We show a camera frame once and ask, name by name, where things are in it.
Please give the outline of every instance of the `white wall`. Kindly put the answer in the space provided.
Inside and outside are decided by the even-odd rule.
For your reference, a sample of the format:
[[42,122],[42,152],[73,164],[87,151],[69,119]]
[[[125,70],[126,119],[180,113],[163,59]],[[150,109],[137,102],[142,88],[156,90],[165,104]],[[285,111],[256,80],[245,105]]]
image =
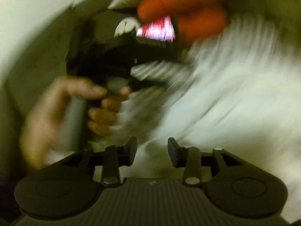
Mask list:
[[34,31],[81,0],[0,0],[0,84]]

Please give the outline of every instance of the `black device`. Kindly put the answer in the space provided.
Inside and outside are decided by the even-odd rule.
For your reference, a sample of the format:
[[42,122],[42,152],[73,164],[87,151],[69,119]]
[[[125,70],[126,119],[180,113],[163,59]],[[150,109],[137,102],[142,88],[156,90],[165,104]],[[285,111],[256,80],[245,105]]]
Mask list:
[[[104,152],[74,153],[25,177],[15,189],[24,215],[13,225],[288,225],[280,217],[287,199],[280,179],[224,149],[205,153],[173,138],[167,147],[173,166],[185,167],[181,180],[121,183],[119,167],[134,162],[135,137]],[[92,179],[95,166],[102,166],[99,183]],[[202,182],[202,166],[211,168],[209,182]]]
[[[171,17],[163,18],[166,21],[166,31],[172,31],[172,36],[165,36],[166,40],[155,37],[152,33],[138,33],[133,30],[118,37],[99,43],[94,38],[95,21],[93,19],[80,19],[74,28],[66,57],[67,74],[71,76],[87,77],[94,83],[106,87],[109,94],[119,94],[119,90],[126,85],[132,91],[154,85],[165,86],[165,82],[151,80],[138,80],[131,76],[131,68],[135,65],[152,61],[179,62],[181,50],[177,42],[177,26]],[[149,26],[144,25],[141,31],[156,26],[157,22]],[[108,82],[117,79],[121,83],[108,87]],[[92,106],[99,107],[100,101],[87,101],[83,98],[72,97],[67,111],[61,142],[58,146],[64,151],[79,151],[88,149],[87,128],[88,109]]]

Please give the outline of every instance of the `ribbed black surface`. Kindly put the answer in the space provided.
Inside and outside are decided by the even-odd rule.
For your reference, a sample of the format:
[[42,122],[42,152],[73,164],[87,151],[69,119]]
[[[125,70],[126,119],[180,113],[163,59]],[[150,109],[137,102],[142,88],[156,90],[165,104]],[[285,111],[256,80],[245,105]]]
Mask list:
[[128,179],[119,188],[106,189],[80,215],[58,221],[24,217],[16,226],[285,226],[280,216],[242,219],[213,206],[200,189],[177,180]]

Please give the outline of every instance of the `metal screw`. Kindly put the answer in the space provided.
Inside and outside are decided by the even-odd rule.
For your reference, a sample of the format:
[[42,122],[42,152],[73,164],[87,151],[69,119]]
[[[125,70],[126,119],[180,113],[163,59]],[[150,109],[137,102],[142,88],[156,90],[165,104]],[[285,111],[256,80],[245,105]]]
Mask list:
[[105,184],[114,184],[114,183],[117,183],[118,182],[118,179],[114,176],[106,176],[104,179],[103,179],[103,182]]
[[185,179],[185,182],[190,185],[198,184],[200,180],[197,177],[191,176]]

